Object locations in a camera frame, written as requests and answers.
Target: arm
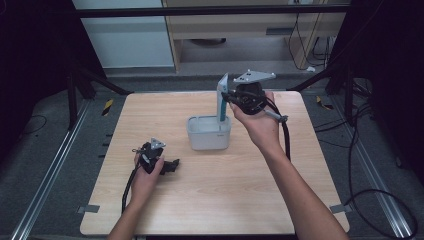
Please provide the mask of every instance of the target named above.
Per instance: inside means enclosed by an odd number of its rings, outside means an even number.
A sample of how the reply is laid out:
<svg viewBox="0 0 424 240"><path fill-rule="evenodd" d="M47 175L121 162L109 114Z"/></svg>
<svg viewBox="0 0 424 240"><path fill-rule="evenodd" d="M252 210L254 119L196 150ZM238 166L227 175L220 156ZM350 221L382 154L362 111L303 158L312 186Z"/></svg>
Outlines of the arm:
<svg viewBox="0 0 424 240"><path fill-rule="evenodd" d="M135 163L137 163L138 155L134 158ZM138 169L131 185L131 200L107 237L108 240L132 239L138 219L156 186L163 164L164 159L159 159L151 174L148 174L143 168Z"/></svg>
<svg viewBox="0 0 424 240"><path fill-rule="evenodd" d="M274 99L271 92L266 93ZM300 176L279 141L278 122L260 112L249 116L231 105L234 117L259 148L287 204L299 239L348 239L340 223Z"/></svg>

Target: forearm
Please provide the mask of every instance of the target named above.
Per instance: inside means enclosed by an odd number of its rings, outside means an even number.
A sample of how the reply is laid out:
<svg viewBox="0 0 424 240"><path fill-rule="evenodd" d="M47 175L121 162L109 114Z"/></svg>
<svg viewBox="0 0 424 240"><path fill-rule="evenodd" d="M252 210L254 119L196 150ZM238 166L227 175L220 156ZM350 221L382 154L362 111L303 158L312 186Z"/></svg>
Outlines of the forearm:
<svg viewBox="0 0 424 240"><path fill-rule="evenodd" d="M119 218L107 239L132 239L139 217L141 215L141 209L142 207L140 206L132 205L131 203L128 204L124 213Z"/></svg>
<svg viewBox="0 0 424 240"><path fill-rule="evenodd" d="M261 149L286 202L299 239L347 239L339 222L312 191L280 146Z"/></svg>

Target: white cabinet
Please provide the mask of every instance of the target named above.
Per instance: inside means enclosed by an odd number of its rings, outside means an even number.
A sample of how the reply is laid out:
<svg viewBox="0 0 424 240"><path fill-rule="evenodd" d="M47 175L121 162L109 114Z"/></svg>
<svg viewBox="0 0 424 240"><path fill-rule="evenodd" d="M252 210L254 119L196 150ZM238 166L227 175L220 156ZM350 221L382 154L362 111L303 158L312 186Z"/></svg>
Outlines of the white cabinet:
<svg viewBox="0 0 424 240"><path fill-rule="evenodd" d="M162 7L160 0L73 2L77 9ZM87 18L82 22L106 73L116 69L174 68L164 17Z"/></svg>

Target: person's left hand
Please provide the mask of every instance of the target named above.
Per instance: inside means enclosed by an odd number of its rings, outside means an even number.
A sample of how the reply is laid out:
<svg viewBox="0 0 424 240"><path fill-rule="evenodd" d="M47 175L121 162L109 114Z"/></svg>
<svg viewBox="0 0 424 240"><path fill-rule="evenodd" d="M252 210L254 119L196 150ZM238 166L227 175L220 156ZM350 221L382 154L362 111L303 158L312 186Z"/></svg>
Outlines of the person's left hand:
<svg viewBox="0 0 424 240"><path fill-rule="evenodd" d="M139 156L140 153L135 155L134 164L138 164ZM131 204L138 207L142 207L144 205L156 186L163 164L164 157L161 156L150 174L148 174L143 167L140 167L137 170L131 184Z"/></svg>

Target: person's right hand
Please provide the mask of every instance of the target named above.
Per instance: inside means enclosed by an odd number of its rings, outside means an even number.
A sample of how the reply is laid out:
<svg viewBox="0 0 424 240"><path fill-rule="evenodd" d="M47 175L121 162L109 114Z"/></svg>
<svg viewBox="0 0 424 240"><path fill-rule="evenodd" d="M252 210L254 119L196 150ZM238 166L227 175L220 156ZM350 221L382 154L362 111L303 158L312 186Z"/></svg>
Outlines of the person's right hand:
<svg viewBox="0 0 424 240"><path fill-rule="evenodd" d="M274 101L273 92L265 92L266 96ZM278 121L261 111L255 115L247 115L235 104L230 104L234 117L246 128L252 142L260 149L271 146L280 146Z"/></svg>

